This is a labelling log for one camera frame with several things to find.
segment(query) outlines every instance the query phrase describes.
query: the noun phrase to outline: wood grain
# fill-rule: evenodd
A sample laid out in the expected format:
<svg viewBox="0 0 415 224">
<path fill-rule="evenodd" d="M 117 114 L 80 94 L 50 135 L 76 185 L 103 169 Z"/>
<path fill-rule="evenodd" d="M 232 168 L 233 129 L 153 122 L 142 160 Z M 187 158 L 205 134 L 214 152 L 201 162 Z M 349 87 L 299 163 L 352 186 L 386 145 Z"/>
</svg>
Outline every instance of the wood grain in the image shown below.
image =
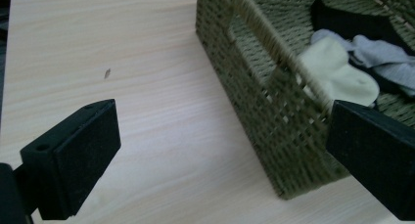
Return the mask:
<svg viewBox="0 0 415 224">
<path fill-rule="evenodd" d="M 12 0 L 0 161 L 114 98 L 121 150 L 65 223 L 397 223 L 353 178 L 276 197 L 195 17 L 196 0 Z"/>
</svg>

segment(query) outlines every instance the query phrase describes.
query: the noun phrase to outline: woven basket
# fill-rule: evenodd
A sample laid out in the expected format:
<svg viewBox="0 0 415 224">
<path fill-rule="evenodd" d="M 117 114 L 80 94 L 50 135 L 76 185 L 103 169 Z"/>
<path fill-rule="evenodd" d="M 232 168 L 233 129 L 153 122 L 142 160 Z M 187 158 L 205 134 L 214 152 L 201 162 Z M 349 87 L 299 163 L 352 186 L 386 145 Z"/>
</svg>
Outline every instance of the woven basket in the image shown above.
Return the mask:
<svg viewBox="0 0 415 224">
<path fill-rule="evenodd" d="M 410 26 L 415 24 L 415 0 L 323 1 L 336 9 L 390 16 L 397 33 L 415 48 Z M 333 101 L 297 57 L 313 32 L 309 13 L 313 2 L 198 0 L 197 33 L 283 199 L 348 176 L 325 150 Z M 381 112 L 415 128 L 413 102 L 384 93 L 378 102 Z"/>
</svg>

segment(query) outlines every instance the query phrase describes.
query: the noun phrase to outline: black cloth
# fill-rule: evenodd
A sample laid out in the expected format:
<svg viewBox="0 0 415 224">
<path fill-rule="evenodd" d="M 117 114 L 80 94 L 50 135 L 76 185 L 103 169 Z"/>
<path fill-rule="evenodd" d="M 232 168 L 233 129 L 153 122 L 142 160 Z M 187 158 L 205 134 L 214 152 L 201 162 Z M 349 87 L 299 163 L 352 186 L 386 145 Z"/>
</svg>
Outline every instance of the black cloth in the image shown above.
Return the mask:
<svg viewBox="0 0 415 224">
<path fill-rule="evenodd" d="M 344 39 L 353 39 L 364 35 L 371 40 L 384 40 L 401 47 L 407 55 L 415 52 L 396 33 L 388 17 L 359 15 L 333 9 L 315 0 L 311 5 L 311 22 L 314 31 L 328 29 L 338 33 Z"/>
</svg>

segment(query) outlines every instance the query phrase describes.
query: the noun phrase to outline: light wood surface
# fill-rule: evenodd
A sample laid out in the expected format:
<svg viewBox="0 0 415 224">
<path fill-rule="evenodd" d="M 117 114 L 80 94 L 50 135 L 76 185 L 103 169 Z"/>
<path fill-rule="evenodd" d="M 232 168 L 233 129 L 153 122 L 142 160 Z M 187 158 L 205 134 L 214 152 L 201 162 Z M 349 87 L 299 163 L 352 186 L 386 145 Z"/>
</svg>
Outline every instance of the light wood surface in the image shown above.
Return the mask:
<svg viewBox="0 0 415 224">
<path fill-rule="evenodd" d="M 114 98 L 121 150 L 64 223 L 398 223 L 351 177 L 276 197 L 195 18 L 196 0 L 12 0 L 0 161 Z"/>
</svg>

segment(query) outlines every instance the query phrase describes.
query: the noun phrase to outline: basket handle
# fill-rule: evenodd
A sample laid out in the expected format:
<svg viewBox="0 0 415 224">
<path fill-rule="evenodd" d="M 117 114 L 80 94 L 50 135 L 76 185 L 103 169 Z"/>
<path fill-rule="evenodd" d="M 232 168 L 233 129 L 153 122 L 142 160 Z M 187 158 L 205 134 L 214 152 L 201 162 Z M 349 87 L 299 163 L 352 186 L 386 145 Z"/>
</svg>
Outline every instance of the basket handle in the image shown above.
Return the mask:
<svg viewBox="0 0 415 224">
<path fill-rule="evenodd" d="M 297 55 L 286 44 L 255 2 L 253 0 L 224 0 L 224 2 L 243 19 L 271 59 L 277 64 L 277 67 L 288 67 L 291 72 L 297 73 L 301 77 L 301 87 L 308 86 L 320 108 L 323 111 L 331 112 L 333 100 L 327 96 L 320 84 L 310 77 Z M 273 82 L 278 81 L 275 75 L 280 72 L 273 71 L 266 84 L 267 88 L 275 85 Z"/>
</svg>

